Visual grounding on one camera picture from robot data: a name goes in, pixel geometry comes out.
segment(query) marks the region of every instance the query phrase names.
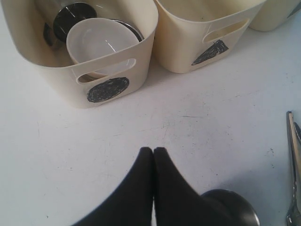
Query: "black scribbled circle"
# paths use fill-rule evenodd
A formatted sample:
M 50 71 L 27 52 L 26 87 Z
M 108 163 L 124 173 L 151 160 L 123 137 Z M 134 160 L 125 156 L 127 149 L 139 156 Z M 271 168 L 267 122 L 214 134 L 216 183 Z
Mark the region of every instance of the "black scribbled circle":
M 124 92 L 128 88 L 129 84 L 130 81 L 125 77 L 110 79 L 93 87 L 87 95 L 88 101 L 92 103 L 100 103 L 110 100 Z

